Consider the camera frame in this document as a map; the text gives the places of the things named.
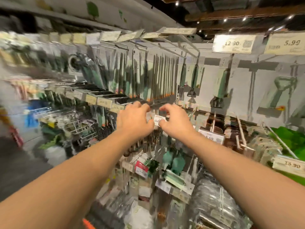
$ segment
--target gray floor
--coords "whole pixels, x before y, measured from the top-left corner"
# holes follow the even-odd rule
[[[0,137],[0,201],[51,168],[42,159],[30,158],[12,139]]]

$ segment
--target person's left arm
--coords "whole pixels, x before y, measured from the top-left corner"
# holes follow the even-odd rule
[[[54,167],[0,203],[0,228],[71,228],[85,215],[115,164],[132,144],[149,135],[147,104],[129,104],[117,130]]]

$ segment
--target forearm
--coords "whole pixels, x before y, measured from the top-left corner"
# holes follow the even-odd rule
[[[303,226],[303,186],[197,132],[187,135],[183,142],[195,151],[258,227]]]
[[[116,131],[32,181],[1,202],[0,228],[69,228],[130,143]]]

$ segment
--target qr code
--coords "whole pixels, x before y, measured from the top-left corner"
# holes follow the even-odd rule
[[[252,46],[253,40],[245,40],[244,44],[242,45],[243,48],[249,48]]]
[[[275,49],[280,49],[281,46],[269,46],[269,49],[275,50]]]

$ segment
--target person's left hand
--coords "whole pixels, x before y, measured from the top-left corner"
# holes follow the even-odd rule
[[[139,101],[128,104],[116,118],[116,129],[127,132],[134,142],[148,136],[154,129],[153,119],[146,122],[146,112],[149,111],[148,104],[142,105]]]

